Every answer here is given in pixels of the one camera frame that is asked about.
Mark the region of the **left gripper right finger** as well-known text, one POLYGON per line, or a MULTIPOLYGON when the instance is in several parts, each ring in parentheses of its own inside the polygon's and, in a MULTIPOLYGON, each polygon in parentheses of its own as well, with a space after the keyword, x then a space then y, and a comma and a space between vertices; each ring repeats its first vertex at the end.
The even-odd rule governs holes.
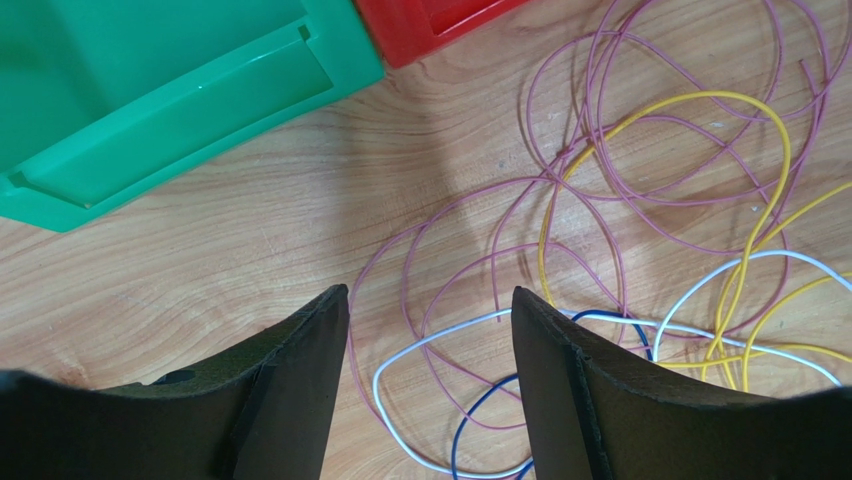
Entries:
POLYGON ((790 399, 662 368, 517 288, 512 340, 540 479, 847 479, 851 391, 790 399))

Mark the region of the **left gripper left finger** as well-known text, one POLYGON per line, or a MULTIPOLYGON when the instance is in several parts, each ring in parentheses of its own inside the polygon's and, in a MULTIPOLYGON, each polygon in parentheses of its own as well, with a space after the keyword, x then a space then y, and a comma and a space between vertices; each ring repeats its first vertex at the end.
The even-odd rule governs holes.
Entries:
POLYGON ((149 385, 1 374, 5 479, 317 479, 349 327, 335 285, 287 319, 149 385))

